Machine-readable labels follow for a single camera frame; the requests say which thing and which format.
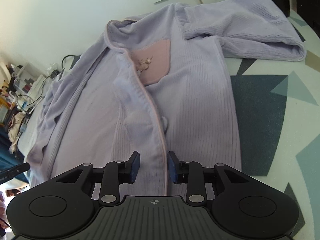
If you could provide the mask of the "lavender ribbed pajama garment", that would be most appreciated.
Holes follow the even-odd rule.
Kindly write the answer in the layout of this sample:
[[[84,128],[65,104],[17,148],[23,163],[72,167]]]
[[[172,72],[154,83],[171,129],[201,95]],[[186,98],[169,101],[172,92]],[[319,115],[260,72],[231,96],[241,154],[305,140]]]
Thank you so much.
[[[176,3],[108,22],[44,98],[26,158],[31,186],[135,151],[137,179],[120,187],[122,196],[185,195],[185,185],[169,181],[169,151],[205,167],[240,170],[228,57],[302,61],[306,49],[271,0]]]

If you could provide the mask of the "clear acrylic cosmetics organizer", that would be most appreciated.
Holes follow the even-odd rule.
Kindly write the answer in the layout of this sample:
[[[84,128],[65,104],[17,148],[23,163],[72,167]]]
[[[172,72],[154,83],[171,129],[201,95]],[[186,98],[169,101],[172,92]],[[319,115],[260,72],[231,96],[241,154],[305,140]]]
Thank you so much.
[[[46,76],[43,75],[37,68],[29,63],[23,65],[10,65],[14,77],[14,87],[17,93],[27,95],[32,99],[36,99],[41,94],[42,82]]]

